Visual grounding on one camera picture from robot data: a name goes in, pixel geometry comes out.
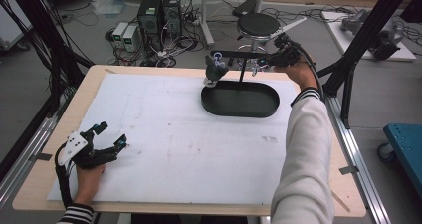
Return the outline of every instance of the black stool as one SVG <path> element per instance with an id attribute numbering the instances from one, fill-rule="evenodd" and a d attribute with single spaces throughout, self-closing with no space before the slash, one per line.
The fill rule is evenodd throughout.
<path id="1" fill-rule="evenodd" d="M 267 53 L 263 47 L 258 46 L 258 42 L 267 42 L 273 39 L 274 34 L 280 29 L 282 29 L 282 27 L 280 26 L 279 21 L 270 15 L 262 13 L 248 13 L 241 16 L 237 23 L 237 30 L 241 37 L 252 40 L 252 44 L 240 46 L 236 52 L 244 48 L 250 48 L 250 52 L 257 52 L 259 49 L 262 52 Z M 251 60 L 250 62 L 253 64 L 253 76 L 255 76 L 258 71 L 262 71 L 264 68 L 267 68 L 267 66 L 259 66 L 256 60 Z M 239 68 L 242 68 L 242 61 L 237 60 L 237 63 L 239 64 Z"/>

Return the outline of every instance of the wooden table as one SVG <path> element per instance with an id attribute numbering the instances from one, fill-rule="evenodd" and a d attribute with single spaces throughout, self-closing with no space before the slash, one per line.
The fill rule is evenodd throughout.
<path id="1" fill-rule="evenodd" d="M 55 154 L 58 147 L 67 140 L 73 130 L 77 130 L 85 116 L 103 77 L 106 74 L 141 74 L 177 77 L 204 77 L 204 70 L 163 69 L 141 67 L 115 67 L 97 65 L 88 71 L 81 86 L 57 124 L 43 153 Z M 230 71 L 225 78 L 237 79 L 240 72 Z M 288 81 L 285 74 L 260 73 L 256 78 L 246 73 L 248 80 Z M 334 133 L 331 156 L 330 187 L 335 204 L 335 216 L 361 217 L 366 214 L 365 207 L 351 174 L 342 175 L 340 169 L 347 167 L 342 149 Z M 56 179 L 54 158 L 49 161 L 36 161 L 33 169 L 14 199 L 13 207 L 18 210 L 64 210 L 60 201 L 48 201 L 47 196 Z M 270 205 L 216 205 L 216 204 L 166 204 L 166 203 L 123 203 L 94 202 L 93 208 L 99 212 L 130 213 L 177 213 L 177 214 L 220 214 L 268 216 Z"/>

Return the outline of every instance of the black oval tray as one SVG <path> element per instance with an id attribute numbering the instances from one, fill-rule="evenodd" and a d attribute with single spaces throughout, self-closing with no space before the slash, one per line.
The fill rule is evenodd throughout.
<path id="1" fill-rule="evenodd" d="M 280 104 L 279 94 L 268 85 L 232 81 L 204 87 L 201 100 L 208 112 L 222 116 L 268 117 Z"/>

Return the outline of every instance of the person's arm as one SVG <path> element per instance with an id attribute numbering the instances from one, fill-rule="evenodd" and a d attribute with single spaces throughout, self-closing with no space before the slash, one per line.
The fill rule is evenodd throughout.
<path id="1" fill-rule="evenodd" d="M 90 224 L 93 220 L 94 210 L 90 204 L 99 190 L 99 183 L 105 166 L 93 169 L 77 167 L 78 192 L 72 203 L 58 224 Z"/>
<path id="2" fill-rule="evenodd" d="M 292 104 L 286 160 L 271 205 L 272 223 L 332 223 L 331 128 L 316 79 L 304 63 L 275 71 L 287 73 L 302 91 Z"/>

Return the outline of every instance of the round seat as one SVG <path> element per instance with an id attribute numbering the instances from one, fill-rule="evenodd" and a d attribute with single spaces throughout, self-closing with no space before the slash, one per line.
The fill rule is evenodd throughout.
<path id="1" fill-rule="evenodd" d="M 268 41 L 270 36 L 280 28 L 277 19 L 262 13 L 248 13 L 239 18 L 237 29 L 248 39 L 255 41 Z"/>

